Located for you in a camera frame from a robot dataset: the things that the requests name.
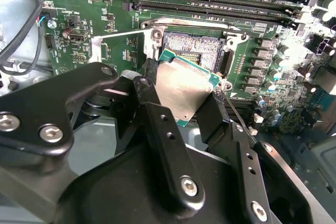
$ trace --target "screw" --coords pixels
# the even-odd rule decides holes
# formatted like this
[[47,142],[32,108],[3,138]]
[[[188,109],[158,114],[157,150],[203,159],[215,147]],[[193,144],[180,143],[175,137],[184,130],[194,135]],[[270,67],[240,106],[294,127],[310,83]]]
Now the screw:
[[272,152],[272,147],[269,146],[268,144],[263,144],[264,148],[268,151],[268,152]]
[[16,116],[2,114],[0,115],[0,131],[13,131],[20,126],[20,120]]
[[63,132],[56,126],[45,126],[40,130],[40,137],[49,143],[56,143],[63,137]]
[[267,221],[267,214],[264,208],[262,208],[262,206],[258,202],[252,201],[251,207],[254,214],[258,217],[259,220],[261,220],[262,222]]
[[187,177],[182,178],[181,186],[185,194],[189,196],[195,196],[197,194],[196,183],[191,178],[187,178]]
[[56,29],[57,23],[55,21],[53,21],[53,20],[50,19],[47,22],[47,27],[49,27],[50,29]]
[[240,132],[243,132],[243,128],[242,128],[239,124],[236,124],[236,128],[237,128],[237,130],[239,130]]
[[107,74],[108,76],[113,75],[112,70],[111,70],[110,68],[108,68],[108,67],[102,67],[102,68],[101,68],[101,71],[102,71],[103,73]]

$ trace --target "wire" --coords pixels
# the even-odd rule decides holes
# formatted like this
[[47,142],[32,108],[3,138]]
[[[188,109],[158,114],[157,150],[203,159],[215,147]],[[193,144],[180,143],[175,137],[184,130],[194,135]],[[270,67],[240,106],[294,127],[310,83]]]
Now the wire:
[[26,38],[35,20],[40,15],[43,7],[43,0],[35,0],[35,7],[17,35],[8,43],[8,45],[0,52],[0,65],[4,63],[22,44]]
[[23,72],[9,71],[6,70],[2,65],[0,65],[0,71],[11,76],[24,76],[25,74],[30,73],[37,65],[37,61],[41,52],[42,40],[43,40],[43,28],[39,26],[35,57],[31,65],[25,71]]
[[231,103],[230,99],[227,97],[227,95],[223,92],[223,96],[225,98],[225,100],[227,101],[227,103],[230,105],[230,107],[232,108],[233,112],[236,114],[236,116],[239,119],[240,124],[242,125],[243,129],[246,131],[247,135],[251,138],[251,140],[253,140],[253,144],[255,144],[257,142],[257,140],[255,139],[254,136],[251,135],[250,131],[248,130],[248,128],[246,127],[246,124],[244,122],[244,120],[242,119],[242,117],[239,115],[238,111],[236,110],[236,108],[233,106],[233,104]]
[[43,16],[43,17],[38,21],[37,25],[38,25],[38,26],[41,26],[41,21],[42,21],[43,19],[45,19],[45,18],[46,18],[46,16]]

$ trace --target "silver metal plate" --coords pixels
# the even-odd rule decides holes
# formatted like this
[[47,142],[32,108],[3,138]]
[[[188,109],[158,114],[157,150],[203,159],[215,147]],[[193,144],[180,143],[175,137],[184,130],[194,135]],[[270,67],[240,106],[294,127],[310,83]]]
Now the silver metal plate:
[[171,109],[176,121],[189,121],[213,90],[209,78],[179,58],[160,63],[156,91],[161,104]]

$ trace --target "motherboard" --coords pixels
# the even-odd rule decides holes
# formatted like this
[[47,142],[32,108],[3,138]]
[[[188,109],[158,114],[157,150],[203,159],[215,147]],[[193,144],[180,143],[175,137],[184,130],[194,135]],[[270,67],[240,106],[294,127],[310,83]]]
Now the motherboard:
[[252,135],[336,123],[336,0],[45,0],[42,15],[55,74],[140,71],[169,49],[224,80]]

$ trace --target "mounting hole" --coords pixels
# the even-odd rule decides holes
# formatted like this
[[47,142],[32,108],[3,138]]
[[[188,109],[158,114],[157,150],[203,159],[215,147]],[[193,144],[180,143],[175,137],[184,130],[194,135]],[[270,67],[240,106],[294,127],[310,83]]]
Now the mounting hole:
[[150,86],[150,83],[147,81],[147,79],[141,78],[140,81],[141,81],[142,84],[144,84],[146,86]]
[[171,132],[168,132],[168,133],[167,133],[167,137],[168,137],[169,139],[171,139],[171,140],[174,140],[174,139],[175,139],[175,136],[174,136],[173,133],[171,133]]
[[253,160],[253,157],[252,157],[249,153],[246,153],[246,156],[247,156],[250,160]]
[[248,170],[250,171],[250,173],[252,173],[253,175],[256,175],[256,171],[252,169],[252,167],[249,167]]
[[122,102],[118,102],[114,105],[114,110],[116,112],[121,112],[125,108],[125,104]]
[[110,68],[108,68],[108,67],[102,67],[102,68],[101,68],[101,71],[102,71],[104,74],[107,74],[108,76],[113,75],[112,70],[111,70]]
[[162,121],[167,121],[168,120],[168,118],[165,115],[161,115],[161,119],[162,119]]

